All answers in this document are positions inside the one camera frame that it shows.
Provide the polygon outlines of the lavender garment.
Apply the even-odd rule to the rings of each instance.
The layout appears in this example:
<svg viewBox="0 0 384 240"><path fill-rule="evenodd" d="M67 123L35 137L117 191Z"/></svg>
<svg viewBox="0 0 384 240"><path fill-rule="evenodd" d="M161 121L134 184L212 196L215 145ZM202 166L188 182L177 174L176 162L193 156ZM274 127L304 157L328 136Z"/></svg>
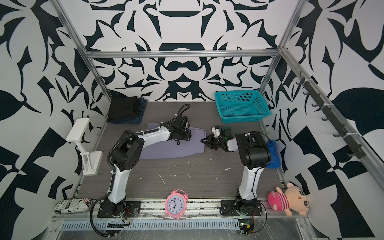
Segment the lavender garment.
<svg viewBox="0 0 384 240"><path fill-rule="evenodd" d="M201 139L207 136L206 131L193 127L190 130L192 137L189 141L180 141L179 145L174 140L150 145L142 150L140 160L173 159L203 153L205 145L201 143Z"/></svg>

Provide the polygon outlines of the dark blue denim skirt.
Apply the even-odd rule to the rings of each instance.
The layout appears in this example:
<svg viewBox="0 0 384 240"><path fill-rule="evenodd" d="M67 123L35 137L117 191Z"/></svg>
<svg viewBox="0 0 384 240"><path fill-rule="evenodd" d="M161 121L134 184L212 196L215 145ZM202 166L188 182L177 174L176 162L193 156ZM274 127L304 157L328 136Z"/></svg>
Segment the dark blue denim skirt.
<svg viewBox="0 0 384 240"><path fill-rule="evenodd" d="M140 112L139 112L139 116L138 117L133 118L133 119L129 119L129 120L114 121L114 122L111 122L110 124L115 124L115 125L120 125L120 124L138 125L138 124L140 124L142 122L142 119L143 119L144 112L145 112L145 109L146 109L148 101L146 99L144 99L144 98L138 98L138 99L141 102Z"/></svg>

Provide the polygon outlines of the black garment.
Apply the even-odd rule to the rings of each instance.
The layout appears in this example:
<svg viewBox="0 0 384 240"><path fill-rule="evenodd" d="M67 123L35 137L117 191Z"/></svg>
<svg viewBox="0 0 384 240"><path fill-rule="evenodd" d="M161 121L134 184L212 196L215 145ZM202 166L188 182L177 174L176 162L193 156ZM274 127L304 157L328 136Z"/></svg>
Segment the black garment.
<svg viewBox="0 0 384 240"><path fill-rule="evenodd" d="M129 120L139 116L141 102L137 97L112 97L107 122Z"/></svg>

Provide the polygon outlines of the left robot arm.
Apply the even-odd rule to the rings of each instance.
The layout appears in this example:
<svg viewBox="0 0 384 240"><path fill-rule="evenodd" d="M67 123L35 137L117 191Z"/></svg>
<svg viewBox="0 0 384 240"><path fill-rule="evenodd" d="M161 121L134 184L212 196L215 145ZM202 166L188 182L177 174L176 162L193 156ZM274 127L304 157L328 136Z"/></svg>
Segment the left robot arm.
<svg viewBox="0 0 384 240"><path fill-rule="evenodd" d="M192 137L189 120L177 115L171 121L161 123L157 128L133 132L124 131L107 155L112 168L112 178L107 196L101 204L109 215L118 216L125 208L126 187L131 170L137 165L142 150L148 146L174 140L189 141Z"/></svg>

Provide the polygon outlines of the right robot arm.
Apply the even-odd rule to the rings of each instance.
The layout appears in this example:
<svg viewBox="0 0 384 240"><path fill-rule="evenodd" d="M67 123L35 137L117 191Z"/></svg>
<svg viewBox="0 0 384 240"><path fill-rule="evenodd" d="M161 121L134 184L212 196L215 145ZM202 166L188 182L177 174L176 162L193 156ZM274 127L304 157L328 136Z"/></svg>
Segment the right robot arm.
<svg viewBox="0 0 384 240"><path fill-rule="evenodd" d="M232 135L231 128L213 127L212 133L201 139L209 149L238 152L243 165L242 181L234 200L222 200L222 216L259 216L263 211L257 198L261 173L274 159L262 132Z"/></svg>

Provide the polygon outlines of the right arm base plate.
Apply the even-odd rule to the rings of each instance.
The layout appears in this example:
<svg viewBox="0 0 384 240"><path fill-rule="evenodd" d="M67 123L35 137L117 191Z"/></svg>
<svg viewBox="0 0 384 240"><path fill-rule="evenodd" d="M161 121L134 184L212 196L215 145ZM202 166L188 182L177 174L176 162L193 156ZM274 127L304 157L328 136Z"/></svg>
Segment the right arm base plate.
<svg viewBox="0 0 384 240"><path fill-rule="evenodd" d="M219 213L224 217L261 216L263 208L257 199L253 200L222 200Z"/></svg>

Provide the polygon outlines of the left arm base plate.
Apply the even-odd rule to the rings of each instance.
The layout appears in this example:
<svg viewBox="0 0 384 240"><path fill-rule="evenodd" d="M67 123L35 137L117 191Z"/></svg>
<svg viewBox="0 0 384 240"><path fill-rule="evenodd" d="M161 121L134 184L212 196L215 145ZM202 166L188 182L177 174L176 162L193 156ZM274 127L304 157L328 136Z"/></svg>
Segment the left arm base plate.
<svg viewBox="0 0 384 240"><path fill-rule="evenodd" d="M141 201L126 201L116 205L112 204L107 200L105 203L102 201L97 217L98 218L112 218L112 217L123 217L132 218L138 215L141 211Z"/></svg>

